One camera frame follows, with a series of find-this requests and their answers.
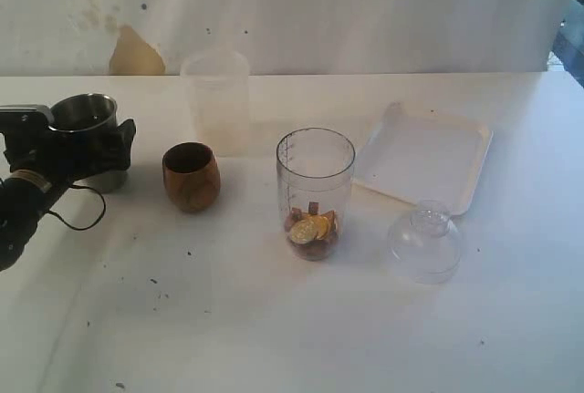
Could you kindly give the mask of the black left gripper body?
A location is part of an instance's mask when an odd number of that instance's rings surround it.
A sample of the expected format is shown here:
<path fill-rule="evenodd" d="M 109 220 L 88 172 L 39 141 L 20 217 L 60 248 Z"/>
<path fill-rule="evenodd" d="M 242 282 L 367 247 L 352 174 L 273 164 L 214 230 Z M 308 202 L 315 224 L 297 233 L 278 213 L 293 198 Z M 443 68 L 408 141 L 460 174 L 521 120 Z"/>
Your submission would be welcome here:
<path fill-rule="evenodd" d="M 99 162 L 87 138 L 49 129 L 3 130 L 9 170 L 29 170 L 55 182 L 73 182 L 99 173 Z"/>

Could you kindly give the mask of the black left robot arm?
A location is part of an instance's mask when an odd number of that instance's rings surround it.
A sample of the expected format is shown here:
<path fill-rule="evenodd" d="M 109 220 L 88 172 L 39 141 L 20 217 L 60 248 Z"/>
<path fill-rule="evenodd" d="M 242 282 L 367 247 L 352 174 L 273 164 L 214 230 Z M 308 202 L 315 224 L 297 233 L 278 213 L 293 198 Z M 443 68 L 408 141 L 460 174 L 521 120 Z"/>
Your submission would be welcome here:
<path fill-rule="evenodd" d="M 104 131 L 45 129 L 31 139 L 5 137 L 10 175 L 1 181 L 1 269 L 16 263 L 53 205 L 79 181 L 130 167 L 136 125 Z"/>

